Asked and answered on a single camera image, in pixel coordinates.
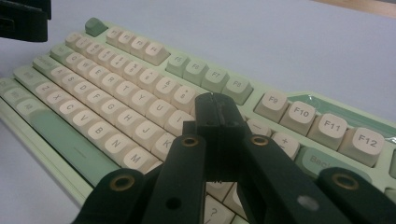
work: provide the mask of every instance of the white surface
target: white surface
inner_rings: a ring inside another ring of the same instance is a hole
[[[282,91],[315,91],[396,121],[396,20],[308,0],[53,0],[49,42],[0,39],[0,77],[90,17]],[[69,223],[74,203],[0,122],[0,223]]]

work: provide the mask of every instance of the keyboard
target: keyboard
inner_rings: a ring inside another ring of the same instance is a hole
[[[194,120],[195,97],[209,91],[232,97],[250,130],[312,178],[347,168],[396,202],[394,123],[314,92],[275,90],[96,18],[0,78],[0,119],[83,204],[109,172],[163,163]],[[247,223],[235,189],[206,184],[205,223]]]

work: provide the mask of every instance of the screw hole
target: screw hole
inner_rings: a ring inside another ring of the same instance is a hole
[[[183,139],[182,144],[185,147],[194,147],[194,146],[198,145],[198,139],[192,138],[192,137],[187,137],[187,138]]]
[[[332,181],[343,189],[355,190],[359,188],[358,181],[350,175],[334,174],[332,175]]]
[[[118,175],[110,182],[110,188],[115,191],[124,191],[134,185],[134,177],[131,175]]]
[[[260,137],[260,136],[253,136],[251,137],[250,141],[256,146],[266,146],[268,144],[268,139]]]

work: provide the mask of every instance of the space bar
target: space bar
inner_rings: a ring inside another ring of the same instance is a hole
[[[108,173],[120,169],[53,111],[35,114],[31,125],[93,186]]]

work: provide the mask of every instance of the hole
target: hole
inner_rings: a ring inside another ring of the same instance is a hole
[[[134,177],[131,175],[118,175],[110,182],[110,188],[115,191],[124,191],[134,185]]]
[[[314,198],[307,195],[300,195],[297,198],[297,202],[306,210],[315,212],[319,209],[319,203]]]
[[[266,146],[268,144],[268,139],[259,137],[259,136],[253,136],[251,137],[251,142],[256,145],[256,146]]]
[[[192,137],[187,137],[185,139],[183,139],[183,146],[185,147],[194,147],[196,145],[198,145],[198,139],[196,138],[192,138]]]
[[[332,175],[332,181],[343,189],[355,190],[359,188],[358,181],[350,175],[334,174]]]
[[[181,200],[179,198],[170,198],[166,201],[166,207],[171,210],[176,210],[181,207]]]

